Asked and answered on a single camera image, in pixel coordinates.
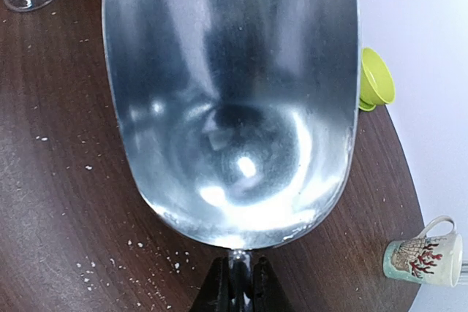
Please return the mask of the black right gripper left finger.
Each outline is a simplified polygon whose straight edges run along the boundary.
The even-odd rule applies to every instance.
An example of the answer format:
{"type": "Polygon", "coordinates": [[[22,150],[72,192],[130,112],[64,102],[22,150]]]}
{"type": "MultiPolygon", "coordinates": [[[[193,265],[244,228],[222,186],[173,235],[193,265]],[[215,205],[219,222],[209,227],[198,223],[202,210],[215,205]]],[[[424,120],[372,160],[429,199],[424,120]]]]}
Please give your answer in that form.
{"type": "Polygon", "coordinates": [[[208,270],[191,312],[229,312],[230,279],[228,258],[216,258],[208,270]]]}

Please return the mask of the silver metal scoop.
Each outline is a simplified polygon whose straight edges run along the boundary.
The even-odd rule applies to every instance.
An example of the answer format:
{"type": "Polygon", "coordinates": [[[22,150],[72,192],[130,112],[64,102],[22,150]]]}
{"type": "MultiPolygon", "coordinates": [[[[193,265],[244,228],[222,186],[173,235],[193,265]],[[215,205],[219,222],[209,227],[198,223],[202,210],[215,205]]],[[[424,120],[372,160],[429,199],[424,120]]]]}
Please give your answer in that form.
{"type": "Polygon", "coordinates": [[[181,235],[281,246],[339,201],[357,131],[358,0],[102,0],[137,190],[181,235]]]}

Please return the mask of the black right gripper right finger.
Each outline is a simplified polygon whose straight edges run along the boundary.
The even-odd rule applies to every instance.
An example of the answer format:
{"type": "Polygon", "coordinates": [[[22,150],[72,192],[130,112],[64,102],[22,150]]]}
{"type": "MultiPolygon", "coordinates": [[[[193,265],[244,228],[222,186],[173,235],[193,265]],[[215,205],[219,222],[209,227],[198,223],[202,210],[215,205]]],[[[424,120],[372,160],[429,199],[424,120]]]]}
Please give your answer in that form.
{"type": "Polygon", "coordinates": [[[271,263],[265,257],[261,257],[254,266],[253,287],[255,312],[291,311],[290,301],[271,263]]]}

